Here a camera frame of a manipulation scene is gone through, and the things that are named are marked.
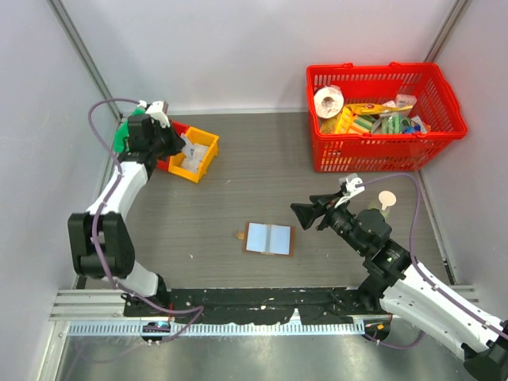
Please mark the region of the silver white card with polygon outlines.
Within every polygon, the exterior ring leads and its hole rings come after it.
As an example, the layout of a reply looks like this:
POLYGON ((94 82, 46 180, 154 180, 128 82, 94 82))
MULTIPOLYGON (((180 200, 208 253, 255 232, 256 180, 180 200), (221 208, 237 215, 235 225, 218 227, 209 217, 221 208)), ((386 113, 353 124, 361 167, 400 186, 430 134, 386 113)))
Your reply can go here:
POLYGON ((180 164, 180 167, 185 171, 189 171, 190 173, 197 174, 200 164, 201 164, 201 161, 198 159, 189 160, 188 158, 185 158, 182 161, 182 163, 180 164))

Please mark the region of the brown leather card holder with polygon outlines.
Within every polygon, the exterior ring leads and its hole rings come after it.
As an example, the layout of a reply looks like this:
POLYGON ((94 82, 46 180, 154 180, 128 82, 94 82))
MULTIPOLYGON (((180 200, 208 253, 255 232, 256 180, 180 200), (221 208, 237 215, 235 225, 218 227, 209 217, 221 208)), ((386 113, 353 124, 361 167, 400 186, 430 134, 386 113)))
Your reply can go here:
POLYGON ((289 225, 247 222, 243 231, 236 231, 244 252, 267 256, 294 255, 295 227, 289 225))

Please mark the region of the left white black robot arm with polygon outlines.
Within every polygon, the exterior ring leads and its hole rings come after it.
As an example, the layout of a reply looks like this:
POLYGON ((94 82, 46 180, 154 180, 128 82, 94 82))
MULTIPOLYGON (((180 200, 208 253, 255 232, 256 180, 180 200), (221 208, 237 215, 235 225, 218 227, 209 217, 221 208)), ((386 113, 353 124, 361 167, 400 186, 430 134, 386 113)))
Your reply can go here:
POLYGON ((104 279, 132 294, 151 315, 160 316, 170 303, 166 284, 136 261, 125 219, 157 162, 179 154, 186 142, 165 114, 142 113, 128 117, 122 144, 122 152, 113 154, 116 168, 99 198, 68 219, 73 267, 78 275, 104 279))

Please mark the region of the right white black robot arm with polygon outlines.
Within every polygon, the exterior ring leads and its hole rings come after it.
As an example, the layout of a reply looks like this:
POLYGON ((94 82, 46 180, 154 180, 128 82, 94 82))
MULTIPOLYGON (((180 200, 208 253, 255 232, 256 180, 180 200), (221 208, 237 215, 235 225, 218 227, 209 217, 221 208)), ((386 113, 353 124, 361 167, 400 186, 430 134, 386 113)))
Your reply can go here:
POLYGON ((397 315, 440 342, 476 380, 507 378, 507 323, 442 283, 391 239, 377 209, 353 214, 340 194, 313 195, 291 210, 304 229, 330 228, 363 257, 368 277, 358 302, 374 314, 397 315))

